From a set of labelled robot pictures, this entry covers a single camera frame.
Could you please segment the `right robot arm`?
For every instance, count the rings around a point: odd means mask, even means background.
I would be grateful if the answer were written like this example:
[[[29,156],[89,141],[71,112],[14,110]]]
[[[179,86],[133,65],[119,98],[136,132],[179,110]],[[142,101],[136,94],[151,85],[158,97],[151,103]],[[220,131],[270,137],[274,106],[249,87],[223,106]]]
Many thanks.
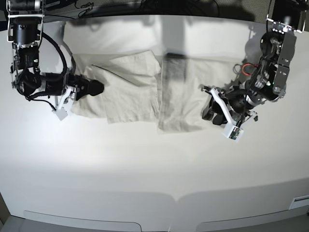
[[[68,100],[78,101],[87,95],[97,96],[104,91],[104,84],[75,75],[68,65],[57,42],[43,31],[45,1],[7,0],[7,41],[12,45],[12,87],[29,102],[45,102],[55,97],[52,111],[60,116]],[[60,73],[41,72],[39,51],[47,40],[57,51],[62,62]]]

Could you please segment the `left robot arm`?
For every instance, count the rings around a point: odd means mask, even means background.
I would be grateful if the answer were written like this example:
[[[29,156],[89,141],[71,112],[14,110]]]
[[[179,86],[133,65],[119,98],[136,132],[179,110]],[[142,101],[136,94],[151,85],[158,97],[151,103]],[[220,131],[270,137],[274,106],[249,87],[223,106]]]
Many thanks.
[[[283,98],[290,63],[295,54],[295,33],[305,28],[307,0],[271,1],[266,16],[266,32],[260,40],[262,55],[257,64],[245,63],[241,67],[248,79],[230,89],[220,89],[219,99],[237,126],[244,125],[252,117],[252,110],[266,101],[276,102]]]

